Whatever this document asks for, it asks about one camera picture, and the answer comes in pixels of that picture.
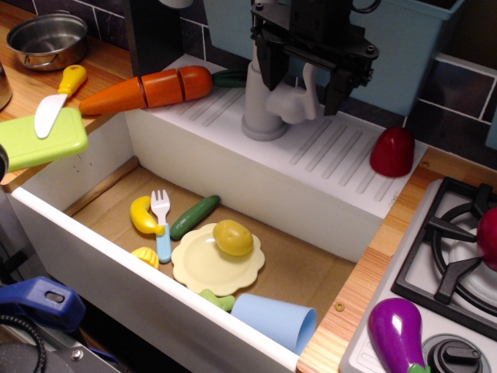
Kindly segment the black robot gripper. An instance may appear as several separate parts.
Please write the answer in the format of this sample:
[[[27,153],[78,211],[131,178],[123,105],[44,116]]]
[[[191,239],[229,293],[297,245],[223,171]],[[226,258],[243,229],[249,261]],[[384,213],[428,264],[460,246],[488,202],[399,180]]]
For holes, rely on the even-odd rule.
[[[262,81],[273,91],[289,69],[291,57],[330,72],[324,115],[336,115],[350,93],[372,78],[379,50],[353,25],[350,15],[379,7],[373,1],[357,8],[352,1],[291,1],[252,3],[252,39]]]

